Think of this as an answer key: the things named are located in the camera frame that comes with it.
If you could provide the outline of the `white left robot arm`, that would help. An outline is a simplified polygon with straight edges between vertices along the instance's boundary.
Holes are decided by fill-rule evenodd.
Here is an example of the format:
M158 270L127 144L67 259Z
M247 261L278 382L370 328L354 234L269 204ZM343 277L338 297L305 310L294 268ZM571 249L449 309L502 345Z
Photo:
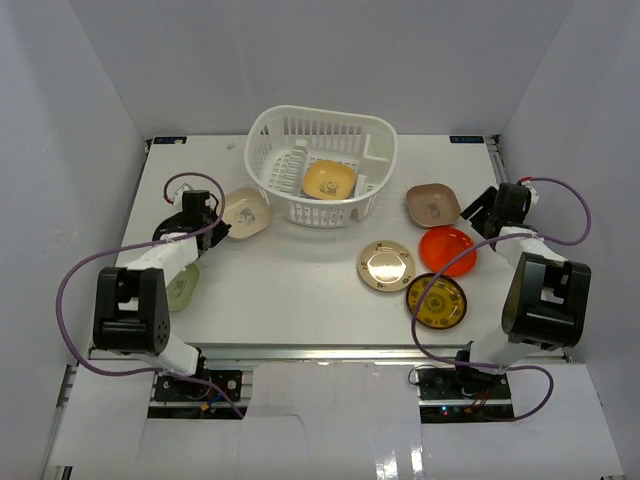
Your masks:
M209 392L212 377L200 351L172 332L167 287L228 235L218 207L207 190L185 191L181 210L156 227L150 248L121 267L104 268L97 279L94 346L178 374L177 387L191 399Z

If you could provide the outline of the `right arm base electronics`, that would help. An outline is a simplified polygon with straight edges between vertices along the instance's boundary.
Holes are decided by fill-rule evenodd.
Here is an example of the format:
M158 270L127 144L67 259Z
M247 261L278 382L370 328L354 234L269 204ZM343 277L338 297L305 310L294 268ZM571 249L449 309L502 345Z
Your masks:
M511 421L515 418L506 375L489 382L463 384L453 368L420 365L407 375L417 389L422 424L464 424Z

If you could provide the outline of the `yellow square panda plate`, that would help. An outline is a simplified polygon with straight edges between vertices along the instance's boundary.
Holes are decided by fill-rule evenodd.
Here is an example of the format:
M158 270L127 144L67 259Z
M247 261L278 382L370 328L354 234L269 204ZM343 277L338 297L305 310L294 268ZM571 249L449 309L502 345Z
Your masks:
M357 179L356 172L344 164L331 160L318 160L307 170L303 192L318 200L346 200L350 197Z

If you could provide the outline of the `cream square panda plate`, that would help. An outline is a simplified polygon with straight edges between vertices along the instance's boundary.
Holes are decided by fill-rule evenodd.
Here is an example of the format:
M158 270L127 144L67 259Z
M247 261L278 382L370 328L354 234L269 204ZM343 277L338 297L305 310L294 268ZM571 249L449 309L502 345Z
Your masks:
M228 236L246 240L265 230L273 213L264 196L256 189L243 187L226 196L222 220L230 226Z

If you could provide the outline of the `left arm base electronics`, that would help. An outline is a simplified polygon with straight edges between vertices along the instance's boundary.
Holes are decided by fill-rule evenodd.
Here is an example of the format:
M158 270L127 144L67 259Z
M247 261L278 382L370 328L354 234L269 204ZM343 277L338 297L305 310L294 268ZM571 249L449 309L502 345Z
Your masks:
M210 370L209 382L220 387L242 414L241 370ZM212 387L161 376L154 384L148 417L156 419L239 420L229 403Z

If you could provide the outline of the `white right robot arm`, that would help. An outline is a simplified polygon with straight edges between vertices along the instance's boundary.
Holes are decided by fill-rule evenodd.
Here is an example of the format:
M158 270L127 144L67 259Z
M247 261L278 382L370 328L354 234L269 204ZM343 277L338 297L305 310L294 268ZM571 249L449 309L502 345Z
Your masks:
M553 239L525 223L539 198L535 182L560 185L582 205L586 226L573 241ZM591 283L591 268L554 252L551 243L575 246L590 233L590 209L567 183L547 177L524 177L487 188L461 217L471 223L493 251L514 268L500 325L460 350L451 374L453 390L472 399L488 381L534 351L575 346L582 337Z

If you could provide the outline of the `tan square panda plate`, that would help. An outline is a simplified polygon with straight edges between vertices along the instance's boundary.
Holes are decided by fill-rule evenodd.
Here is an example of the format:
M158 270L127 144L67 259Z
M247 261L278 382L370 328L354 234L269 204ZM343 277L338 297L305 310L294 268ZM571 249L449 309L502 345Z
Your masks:
M411 187L406 193L406 205L411 220L422 228L452 225L461 214L456 194L441 183Z

